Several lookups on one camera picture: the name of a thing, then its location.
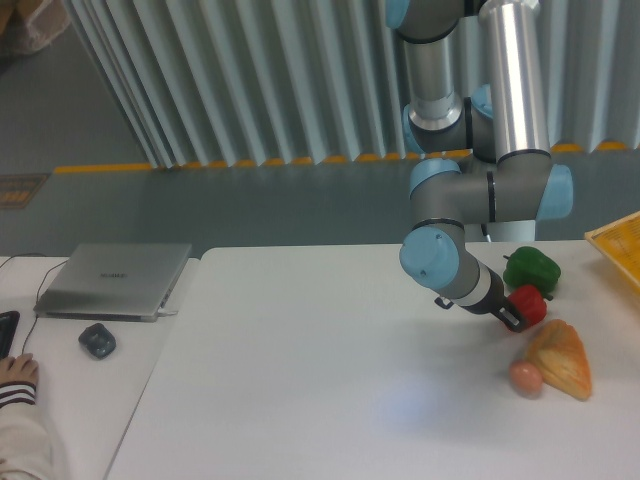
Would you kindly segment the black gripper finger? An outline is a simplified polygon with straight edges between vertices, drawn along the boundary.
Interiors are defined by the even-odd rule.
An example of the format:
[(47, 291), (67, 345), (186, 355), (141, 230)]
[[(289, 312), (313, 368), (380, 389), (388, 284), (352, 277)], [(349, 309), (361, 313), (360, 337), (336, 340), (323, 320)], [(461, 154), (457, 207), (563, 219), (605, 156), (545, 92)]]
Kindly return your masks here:
[(526, 317), (513, 305), (502, 305), (493, 315), (511, 332), (523, 332), (530, 327)]

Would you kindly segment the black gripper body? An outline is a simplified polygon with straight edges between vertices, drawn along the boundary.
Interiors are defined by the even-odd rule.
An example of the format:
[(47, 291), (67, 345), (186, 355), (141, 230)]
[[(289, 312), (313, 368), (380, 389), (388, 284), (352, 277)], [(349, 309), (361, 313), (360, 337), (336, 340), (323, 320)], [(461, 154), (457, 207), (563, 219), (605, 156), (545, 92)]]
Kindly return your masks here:
[(464, 297), (450, 300), (439, 296), (434, 303), (448, 310), (454, 305), (473, 314), (495, 313), (502, 308), (504, 284), (501, 278), (490, 269), (480, 269), (476, 286)]

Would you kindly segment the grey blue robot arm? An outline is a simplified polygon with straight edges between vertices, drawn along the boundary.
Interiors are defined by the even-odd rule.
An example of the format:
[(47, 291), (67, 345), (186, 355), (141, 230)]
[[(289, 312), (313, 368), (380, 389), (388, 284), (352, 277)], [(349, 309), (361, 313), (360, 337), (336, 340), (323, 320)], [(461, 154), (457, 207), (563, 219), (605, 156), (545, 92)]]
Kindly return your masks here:
[[(573, 178), (550, 155), (536, 1), (389, 1), (387, 26), (403, 41), (410, 102), (407, 146), (424, 155), (411, 172), (413, 227), (400, 249), (404, 271), (442, 307), (490, 314), (520, 332), (530, 318), (497, 273), (467, 249), (465, 228), (566, 217)], [(455, 90), (452, 34), (476, 17), (489, 52), (489, 110)]]

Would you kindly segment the cream striped sleeve forearm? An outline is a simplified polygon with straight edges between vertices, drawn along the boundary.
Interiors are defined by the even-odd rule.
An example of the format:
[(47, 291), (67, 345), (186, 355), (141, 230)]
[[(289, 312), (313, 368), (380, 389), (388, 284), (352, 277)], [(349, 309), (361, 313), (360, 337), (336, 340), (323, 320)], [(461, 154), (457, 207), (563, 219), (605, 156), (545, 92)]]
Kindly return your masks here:
[(33, 383), (1, 384), (1, 478), (58, 478), (53, 437)]

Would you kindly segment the person's hand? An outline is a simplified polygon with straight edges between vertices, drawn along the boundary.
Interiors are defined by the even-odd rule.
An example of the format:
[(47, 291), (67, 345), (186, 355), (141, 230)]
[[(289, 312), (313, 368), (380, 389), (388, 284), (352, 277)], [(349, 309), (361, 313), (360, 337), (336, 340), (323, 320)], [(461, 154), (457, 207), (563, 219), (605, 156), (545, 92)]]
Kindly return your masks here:
[(38, 385), (39, 364), (32, 354), (21, 354), (17, 357), (8, 356), (0, 361), (0, 384), (13, 383)]

